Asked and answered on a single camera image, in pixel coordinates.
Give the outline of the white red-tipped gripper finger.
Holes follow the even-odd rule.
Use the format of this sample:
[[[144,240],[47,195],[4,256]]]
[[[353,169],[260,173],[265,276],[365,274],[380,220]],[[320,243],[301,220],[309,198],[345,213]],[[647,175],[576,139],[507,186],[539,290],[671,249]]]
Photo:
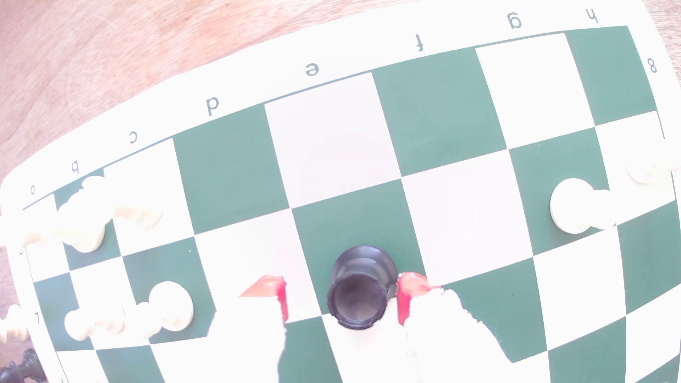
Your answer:
[[[416,272],[400,274],[396,285],[398,323],[418,382],[517,382],[496,337],[464,309],[455,291]]]
[[[216,312],[209,338],[217,382],[279,382],[286,285],[282,276],[265,274]]]

